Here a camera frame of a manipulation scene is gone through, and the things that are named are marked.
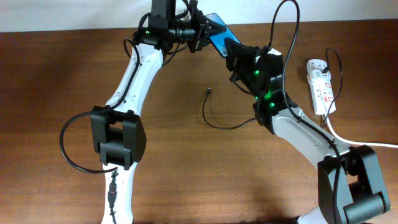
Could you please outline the blue Galaxy smartphone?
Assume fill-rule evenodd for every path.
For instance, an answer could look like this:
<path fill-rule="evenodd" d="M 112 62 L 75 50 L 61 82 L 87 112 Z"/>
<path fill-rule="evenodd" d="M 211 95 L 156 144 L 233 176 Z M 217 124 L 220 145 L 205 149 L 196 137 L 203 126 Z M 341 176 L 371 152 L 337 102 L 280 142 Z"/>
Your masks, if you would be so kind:
<path fill-rule="evenodd" d="M 239 39 L 232 33 L 229 27 L 223 22 L 221 17 L 217 15 L 217 13 L 207 14 L 206 17 L 222 26 L 225 26 L 226 30 L 222 33 L 209 36 L 207 41 L 216 49 L 216 51 L 220 54 L 222 58 L 226 58 L 228 56 L 228 52 L 226 49 L 226 39 L 232 39 L 237 43 L 241 43 Z"/>

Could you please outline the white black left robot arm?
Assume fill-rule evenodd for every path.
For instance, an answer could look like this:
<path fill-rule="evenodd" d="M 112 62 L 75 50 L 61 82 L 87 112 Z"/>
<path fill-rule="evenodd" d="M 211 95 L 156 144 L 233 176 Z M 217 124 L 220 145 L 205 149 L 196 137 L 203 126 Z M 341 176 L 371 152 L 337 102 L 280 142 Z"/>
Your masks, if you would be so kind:
<path fill-rule="evenodd" d="M 186 1 L 186 11 L 175 13 L 175 1 L 153 1 L 133 37 L 130 59 L 122 80 L 104 107 L 95 106 L 90 115 L 95 152 L 105 176 L 105 205 L 102 223 L 133 223 L 132 186 L 134 171 L 146 148 L 141 111 L 156 73 L 174 44 L 187 44 L 200 51 L 210 36 L 225 27 L 208 19 L 197 1 Z"/>

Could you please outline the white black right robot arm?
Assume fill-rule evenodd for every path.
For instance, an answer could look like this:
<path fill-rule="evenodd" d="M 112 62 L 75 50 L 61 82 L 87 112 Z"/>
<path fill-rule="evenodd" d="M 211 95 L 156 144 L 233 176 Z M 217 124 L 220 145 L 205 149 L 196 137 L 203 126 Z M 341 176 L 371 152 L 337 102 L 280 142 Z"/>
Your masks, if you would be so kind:
<path fill-rule="evenodd" d="M 289 223 L 364 223 L 388 212 L 391 201 L 376 152 L 335 139 L 284 91 L 284 62 L 268 47 L 227 38 L 226 66 L 255 97 L 257 122 L 293 145 L 318 172 L 318 205 Z"/>

